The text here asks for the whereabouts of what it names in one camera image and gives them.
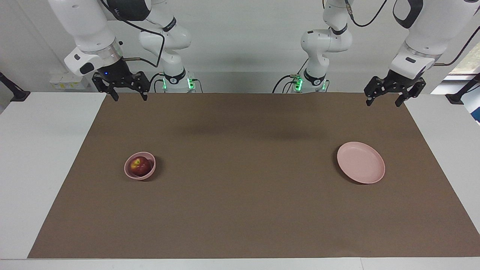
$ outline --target bowl containing apple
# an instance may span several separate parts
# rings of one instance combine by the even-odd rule
[[[155,157],[148,152],[133,154],[125,162],[123,170],[128,177],[143,181],[155,171]]]

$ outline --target blue object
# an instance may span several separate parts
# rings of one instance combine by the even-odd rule
[[[478,107],[476,110],[474,110],[471,114],[475,120],[480,122],[480,107]]]

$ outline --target pink plate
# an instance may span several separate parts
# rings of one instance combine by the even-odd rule
[[[359,183],[373,184],[385,175],[384,160],[375,149],[366,144],[346,143],[340,147],[336,158],[342,171]]]
[[[129,167],[130,162],[132,160],[136,159],[137,157],[145,157],[146,159],[148,159],[148,161],[150,161],[150,164],[152,165],[152,170],[144,176],[136,176],[135,174],[133,174],[130,171],[130,167]],[[139,153],[131,155],[127,159],[127,161],[125,162],[125,165],[123,166],[123,171],[125,172],[125,174],[128,177],[130,177],[132,179],[135,179],[135,180],[138,180],[138,181],[142,181],[142,180],[145,180],[148,177],[152,176],[153,172],[155,171],[155,166],[156,166],[155,157],[152,154],[150,154],[148,152],[139,152]]]

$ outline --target table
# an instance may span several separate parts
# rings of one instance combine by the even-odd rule
[[[477,269],[480,258],[25,260],[105,98],[32,93],[0,115],[0,269]],[[463,106],[421,95],[408,110],[480,231],[480,126]],[[15,174],[12,168],[22,166]]]

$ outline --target apple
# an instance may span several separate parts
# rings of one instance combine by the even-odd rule
[[[151,170],[152,165],[145,157],[137,157],[130,162],[130,171],[136,176],[144,176]]]

